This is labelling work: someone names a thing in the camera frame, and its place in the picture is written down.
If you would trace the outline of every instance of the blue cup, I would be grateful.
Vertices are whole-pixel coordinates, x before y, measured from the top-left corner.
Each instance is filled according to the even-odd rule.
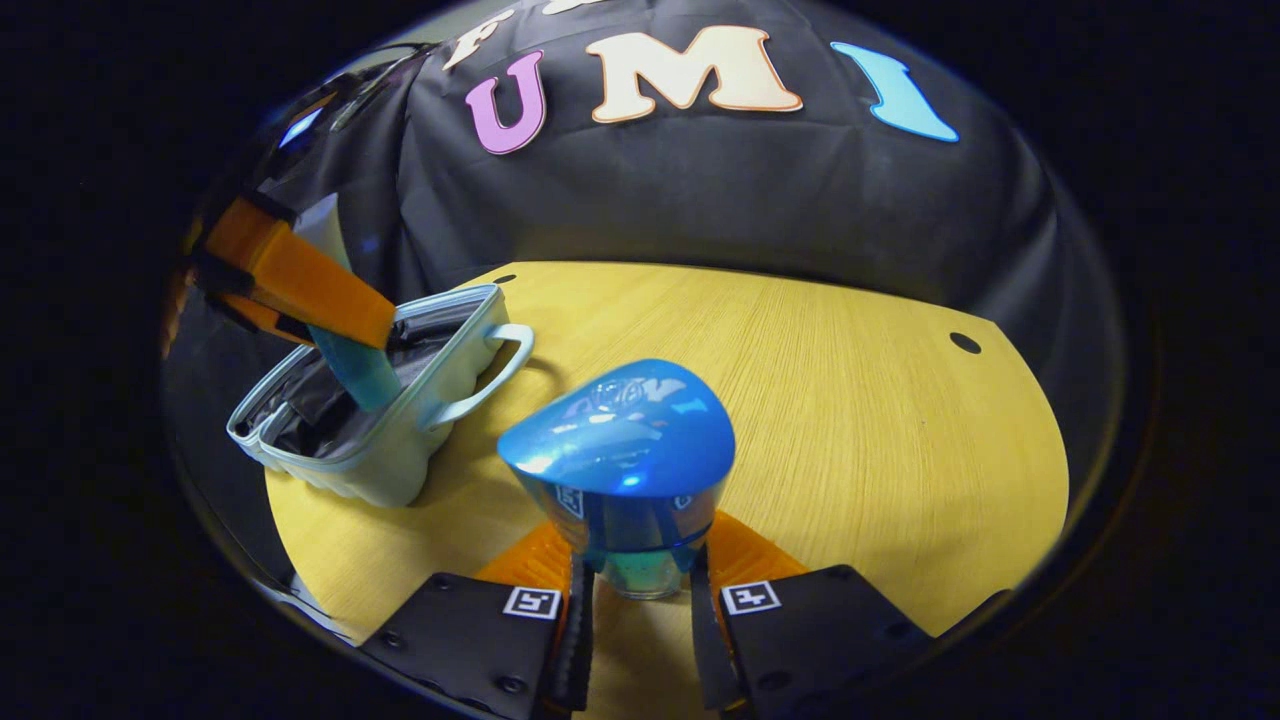
[[[666,360],[611,370],[498,439],[498,454],[573,551],[637,600],[680,589],[733,451],[719,398]]]

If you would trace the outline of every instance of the wooden table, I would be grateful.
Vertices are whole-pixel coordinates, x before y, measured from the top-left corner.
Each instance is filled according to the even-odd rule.
[[[497,456],[498,437],[643,357],[687,366],[728,410],[737,457],[722,510],[810,569],[852,565],[931,634],[1015,587],[1062,529],[1057,424],[987,320],[678,265],[515,263],[467,284],[508,274],[511,319],[538,333],[532,357],[457,423],[410,507],[266,471],[289,557],[357,643],[431,573],[475,574],[544,519]],[[700,705],[687,591],[632,602],[600,583],[595,628],[582,717],[714,717]]]

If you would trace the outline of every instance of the black fabric inside basket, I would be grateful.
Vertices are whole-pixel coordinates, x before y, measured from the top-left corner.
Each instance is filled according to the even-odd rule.
[[[399,320],[392,329],[387,357],[403,391],[431,364],[479,302]],[[334,457],[353,448],[378,424],[387,409],[366,413],[338,383],[317,351],[308,354],[265,405],[288,404],[292,413],[264,442],[305,457]]]

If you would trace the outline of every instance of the pink letter u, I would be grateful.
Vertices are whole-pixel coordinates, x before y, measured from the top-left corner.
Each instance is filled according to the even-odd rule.
[[[543,122],[547,119],[547,99],[543,96],[543,78],[538,74],[538,61],[541,59],[543,51],[535,50],[507,68],[507,74],[516,78],[522,106],[520,120],[511,127],[503,127],[498,122],[498,108],[493,101],[493,88],[498,87],[498,78],[489,78],[467,94],[476,135],[480,136],[480,145],[489,152],[506,155],[520,150],[543,129]]]

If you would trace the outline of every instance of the blue letter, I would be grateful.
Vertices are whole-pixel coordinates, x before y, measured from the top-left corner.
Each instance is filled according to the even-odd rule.
[[[906,77],[906,65],[888,55],[847,42],[832,42],[831,49],[852,58],[867,79],[872,81],[872,87],[881,99],[879,104],[872,105],[872,114],[877,119],[924,137],[946,142],[960,140],[956,131],[933,111],[929,101],[920,95],[920,88]]]

